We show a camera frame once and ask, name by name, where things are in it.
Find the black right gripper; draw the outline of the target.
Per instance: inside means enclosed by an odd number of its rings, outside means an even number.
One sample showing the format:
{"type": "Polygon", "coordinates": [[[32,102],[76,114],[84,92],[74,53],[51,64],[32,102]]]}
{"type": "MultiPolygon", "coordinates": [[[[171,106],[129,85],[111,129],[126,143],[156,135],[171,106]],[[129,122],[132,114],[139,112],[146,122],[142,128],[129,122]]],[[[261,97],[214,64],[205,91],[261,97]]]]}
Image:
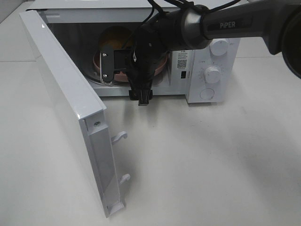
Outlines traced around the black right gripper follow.
{"type": "Polygon", "coordinates": [[[135,44],[131,50],[129,79],[130,100],[138,100],[139,106],[146,106],[152,99],[152,80],[155,70],[166,56],[166,47],[157,31],[148,25],[141,26],[135,34],[135,44]]]}

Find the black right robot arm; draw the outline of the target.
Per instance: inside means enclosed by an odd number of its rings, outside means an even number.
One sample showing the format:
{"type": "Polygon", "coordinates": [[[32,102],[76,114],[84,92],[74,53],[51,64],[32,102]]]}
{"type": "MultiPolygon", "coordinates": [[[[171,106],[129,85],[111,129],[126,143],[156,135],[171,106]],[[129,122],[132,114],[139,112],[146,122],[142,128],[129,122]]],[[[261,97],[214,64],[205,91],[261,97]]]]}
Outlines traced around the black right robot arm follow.
{"type": "Polygon", "coordinates": [[[133,34],[126,58],[129,97],[139,105],[152,99],[155,69],[166,53],[206,48],[214,39],[263,38],[268,51],[281,53],[287,67],[301,74],[301,3],[298,0],[258,0],[239,5],[233,0],[209,9],[192,1],[173,0],[167,12],[155,1],[133,34]]]}

